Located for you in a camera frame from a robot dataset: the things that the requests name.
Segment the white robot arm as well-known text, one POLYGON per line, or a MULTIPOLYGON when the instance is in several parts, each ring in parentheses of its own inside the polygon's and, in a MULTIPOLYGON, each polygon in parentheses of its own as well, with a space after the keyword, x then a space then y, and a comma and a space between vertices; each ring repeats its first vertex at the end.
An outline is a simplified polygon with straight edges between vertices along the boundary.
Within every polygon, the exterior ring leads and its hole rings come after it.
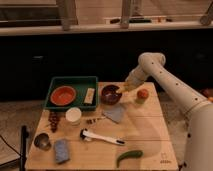
POLYGON ((213 103, 168 72, 165 62, 162 53, 142 53, 125 80, 125 90, 136 89, 153 77, 189 119, 181 171, 213 171, 213 103))

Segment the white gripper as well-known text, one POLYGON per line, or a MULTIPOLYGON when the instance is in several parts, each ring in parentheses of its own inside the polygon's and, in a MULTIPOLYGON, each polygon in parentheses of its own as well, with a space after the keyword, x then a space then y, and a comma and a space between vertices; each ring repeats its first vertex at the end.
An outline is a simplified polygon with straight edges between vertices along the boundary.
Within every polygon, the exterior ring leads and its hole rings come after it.
POLYGON ((127 91, 131 91, 142 85, 148 78, 148 75, 140 66, 133 69, 125 79, 124 87, 127 91))

